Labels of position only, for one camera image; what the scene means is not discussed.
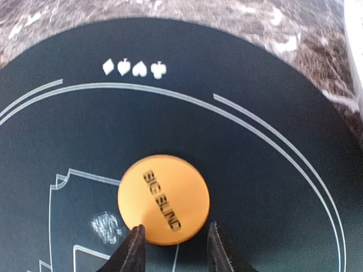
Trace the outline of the orange big blind button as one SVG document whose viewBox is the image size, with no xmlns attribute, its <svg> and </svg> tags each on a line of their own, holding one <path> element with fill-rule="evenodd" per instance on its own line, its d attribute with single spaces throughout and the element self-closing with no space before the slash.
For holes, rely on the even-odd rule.
<svg viewBox="0 0 363 272">
<path fill-rule="evenodd" d="M 187 161 L 171 155 L 152 155 L 124 173 L 117 194 L 119 212 L 132 229 L 142 225 L 146 240 L 176 245 L 193 238 L 210 211 L 207 184 Z"/>
</svg>

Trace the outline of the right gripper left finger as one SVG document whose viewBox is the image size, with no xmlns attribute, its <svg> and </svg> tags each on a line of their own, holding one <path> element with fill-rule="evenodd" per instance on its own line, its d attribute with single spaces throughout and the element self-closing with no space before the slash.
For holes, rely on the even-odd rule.
<svg viewBox="0 0 363 272">
<path fill-rule="evenodd" d="M 135 226 L 97 272 L 144 272 L 146 267 L 146 235 L 143 225 Z"/>
</svg>

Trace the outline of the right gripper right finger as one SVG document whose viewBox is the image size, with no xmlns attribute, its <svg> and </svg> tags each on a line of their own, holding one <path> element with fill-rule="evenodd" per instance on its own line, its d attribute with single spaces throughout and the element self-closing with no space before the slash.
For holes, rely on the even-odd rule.
<svg viewBox="0 0 363 272">
<path fill-rule="evenodd" d="M 212 222 L 209 226 L 207 253 L 208 271 L 256 271 L 216 222 Z"/>
</svg>

